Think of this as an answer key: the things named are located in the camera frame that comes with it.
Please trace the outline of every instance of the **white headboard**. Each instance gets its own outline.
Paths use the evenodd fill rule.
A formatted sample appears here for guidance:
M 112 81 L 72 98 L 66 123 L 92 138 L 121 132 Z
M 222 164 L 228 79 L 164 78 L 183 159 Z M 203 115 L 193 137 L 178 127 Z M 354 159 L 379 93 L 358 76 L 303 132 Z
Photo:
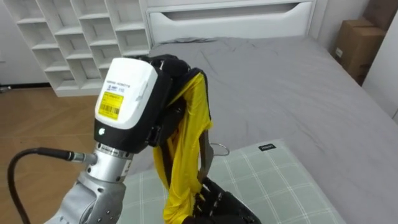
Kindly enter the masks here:
M 308 35 L 317 0 L 246 0 L 150 7 L 152 44 L 182 37 L 270 38 Z

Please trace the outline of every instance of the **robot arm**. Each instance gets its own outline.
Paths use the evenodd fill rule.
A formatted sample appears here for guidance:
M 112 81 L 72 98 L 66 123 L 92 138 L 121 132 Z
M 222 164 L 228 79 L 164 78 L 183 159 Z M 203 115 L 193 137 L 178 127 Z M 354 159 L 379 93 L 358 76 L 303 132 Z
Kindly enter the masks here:
M 123 181 L 134 154 L 148 146 L 164 109 L 171 77 L 142 60 L 113 60 L 95 106 L 96 141 L 89 163 L 47 223 L 105 223 L 119 220 Z
M 123 181 L 134 154 L 140 153 L 148 145 L 155 146 L 164 142 L 174 132 L 185 111 L 184 103 L 176 103 L 165 110 L 175 77 L 164 72 L 167 65 L 163 61 L 156 63 L 158 62 L 160 64 L 151 65 L 131 58 L 113 60 L 95 106 L 96 143 L 92 154 L 46 149 L 43 155 L 53 156 L 55 151 L 62 155 L 55 157 L 87 163 L 87 167 L 80 172 L 74 186 L 64 197 L 59 210 L 47 224 L 117 223 L 126 191 Z M 177 71 L 180 70 L 176 74 L 189 69 L 186 63 L 176 67 Z M 206 207 L 210 208 L 205 214 L 207 218 L 199 217 L 200 215 L 196 218 L 189 217 L 183 224 L 260 223 L 258 220 L 245 222 L 244 217 L 252 217 L 252 213 L 232 195 L 206 179 L 213 158 L 206 131 L 199 141 L 202 160 L 198 178 L 203 183 L 208 181 L 207 189 L 213 189 L 210 193 L 214 193 L 214 197 L 207 202 L 201 202 L 202 205 L 211 204 Z M 40 154 L 44 149 L 37 150 L 33 153 Z M 12 183 L 16 162 L 26 154 L 31 153 L 22 152 L 10 163 L 9 180 Z M 29 224 L 15 186 L 10 187 L 10 192 L 24 224 Z M 234 211 L 233 216 L 229 215 L 231 210 Z

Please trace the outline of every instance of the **gray bed sheet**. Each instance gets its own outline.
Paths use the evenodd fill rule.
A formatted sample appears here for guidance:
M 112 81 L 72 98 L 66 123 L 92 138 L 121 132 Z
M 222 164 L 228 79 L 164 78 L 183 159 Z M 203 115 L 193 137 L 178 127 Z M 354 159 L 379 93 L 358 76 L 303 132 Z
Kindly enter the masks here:
M 398 126 L 313 39 L 178 42 L 150 54 L 208 75 L 211 142 L 282 138 L 347 223 L 398 223 Z M 145 150 L 131 172 L 152 167 Z

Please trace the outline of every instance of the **silver metal joint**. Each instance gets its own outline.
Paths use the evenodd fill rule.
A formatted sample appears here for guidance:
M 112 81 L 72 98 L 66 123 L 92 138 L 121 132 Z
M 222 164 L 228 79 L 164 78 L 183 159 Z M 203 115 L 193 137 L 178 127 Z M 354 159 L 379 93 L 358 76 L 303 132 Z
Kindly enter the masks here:
M 75 152 L 72 162 L 84 162 L 86 164 L 95 165 L 97 163 L 97 160 L 98 158 L 95 154 Z
M 96 164 L 89 164 L 86 173 L 105 182 L 123 182 L 131 167 L 133 154 L 97 143 Z

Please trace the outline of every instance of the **wooden floor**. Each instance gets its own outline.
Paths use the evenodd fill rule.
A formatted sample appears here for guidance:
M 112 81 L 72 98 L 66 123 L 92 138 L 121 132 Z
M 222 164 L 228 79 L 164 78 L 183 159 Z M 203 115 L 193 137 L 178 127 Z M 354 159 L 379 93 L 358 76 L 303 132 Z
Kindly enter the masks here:
M 9 196 L 6 171 L 19 151 L 45 146 L 91 152 L 96 96 L 57 98 L 50 88 L 0 94 L 0 223 L 22 223 Z M 27 156 L 17 166 L 16 185 L 32 223 L 58 209 L 83 166 Z

